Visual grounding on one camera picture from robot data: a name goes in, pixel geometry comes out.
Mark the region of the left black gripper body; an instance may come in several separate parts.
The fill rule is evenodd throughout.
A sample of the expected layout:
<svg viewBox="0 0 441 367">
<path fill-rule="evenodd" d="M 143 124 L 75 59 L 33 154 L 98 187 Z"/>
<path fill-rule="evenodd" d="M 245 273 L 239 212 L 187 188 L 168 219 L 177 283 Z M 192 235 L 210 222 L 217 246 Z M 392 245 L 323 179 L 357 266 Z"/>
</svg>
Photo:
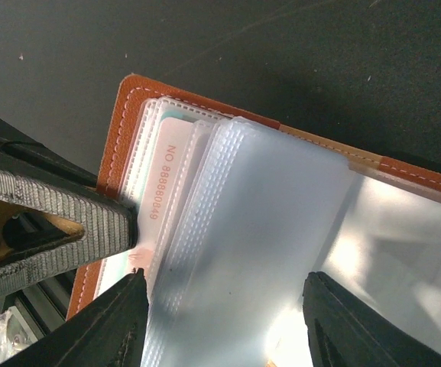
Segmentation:
<svg viewBox="0 0 441 367">
<path fill-rule="evenodd" d="M 86 187 L 96 185 L 96 175 L 55 154 L 1 119 L 0 153 Z M 13 255 L 42 250 L 51 242 L 62 245 L 79 239 L 83 233 L 81 225 L 68 219 L 0 201 L 0 266 Z"/>
</svg>

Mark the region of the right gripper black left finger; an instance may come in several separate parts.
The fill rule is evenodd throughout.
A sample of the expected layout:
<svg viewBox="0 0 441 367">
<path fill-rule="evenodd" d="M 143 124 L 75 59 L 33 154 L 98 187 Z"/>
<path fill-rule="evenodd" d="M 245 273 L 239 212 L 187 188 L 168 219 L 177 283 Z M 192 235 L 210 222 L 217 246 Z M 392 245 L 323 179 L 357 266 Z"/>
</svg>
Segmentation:
<svg viewBox="0 0 441 367">
<path fill-rule="evenodd" d="M 148 322 L 144 270 L 127 274 L 2 366 L 139 366 Z"/>
</svg>

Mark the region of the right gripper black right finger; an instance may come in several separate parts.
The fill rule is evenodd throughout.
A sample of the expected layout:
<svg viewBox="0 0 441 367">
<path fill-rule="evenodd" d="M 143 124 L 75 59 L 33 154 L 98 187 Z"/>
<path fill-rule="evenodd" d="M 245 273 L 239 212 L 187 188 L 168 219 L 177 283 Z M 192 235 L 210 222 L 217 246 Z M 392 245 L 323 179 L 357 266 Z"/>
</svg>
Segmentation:
<svg viewBox="0 0 441 367">
<path fill-rule="evenodd" d="M 315 366 L 441 366 L 441 354 L 322 271 L 304 282 L 303 316 Z"/>
</svg>

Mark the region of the pink white numbered card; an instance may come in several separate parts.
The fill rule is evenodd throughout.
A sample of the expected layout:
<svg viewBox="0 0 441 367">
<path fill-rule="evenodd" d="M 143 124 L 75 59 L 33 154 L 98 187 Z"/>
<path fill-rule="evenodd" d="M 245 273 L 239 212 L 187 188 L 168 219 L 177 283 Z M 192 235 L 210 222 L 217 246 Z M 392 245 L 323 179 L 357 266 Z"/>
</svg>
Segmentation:
<svg viewBox="0 0 441 367">
<path fill-rule="evenodd" d="M 160 124 L 139 206 L 139 241 L 128 255 L 128 271 L 146 270 L 152 261 L 186 144 L 193 127 L 200 122 L 167 117 Z"/>
</svg>

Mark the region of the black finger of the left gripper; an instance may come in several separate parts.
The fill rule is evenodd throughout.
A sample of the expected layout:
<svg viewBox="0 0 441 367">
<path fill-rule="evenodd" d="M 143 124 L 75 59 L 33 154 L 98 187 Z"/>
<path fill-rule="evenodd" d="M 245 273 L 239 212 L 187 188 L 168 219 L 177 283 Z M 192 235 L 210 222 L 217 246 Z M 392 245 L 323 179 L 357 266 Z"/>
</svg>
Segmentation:
<svg viewBox="0 0 441 367">
<path fill-rule="evenodd" d="M 24 165 L 0 168 L 0 297 L 129 250 L 137 212 Z"/>
</svg>

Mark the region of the brown leather card holder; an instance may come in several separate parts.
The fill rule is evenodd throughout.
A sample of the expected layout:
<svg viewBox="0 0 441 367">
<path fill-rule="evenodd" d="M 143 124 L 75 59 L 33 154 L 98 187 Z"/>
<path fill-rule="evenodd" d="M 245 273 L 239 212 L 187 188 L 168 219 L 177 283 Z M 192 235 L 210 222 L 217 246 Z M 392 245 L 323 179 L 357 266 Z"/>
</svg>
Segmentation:
<svg viewBox="0 0 441 367">
<path fill-rule="evenodd" d="M 322 138 L 132 74 L 99 192 L 136 210 L 161 122 L 193 127 L 144 270 L 144 366 L 315 366 L 303 286 L 322 271 L 441 354 L 441 171 Z M 84 265 L 68 314 L 133 271 Z"/>
</svg>

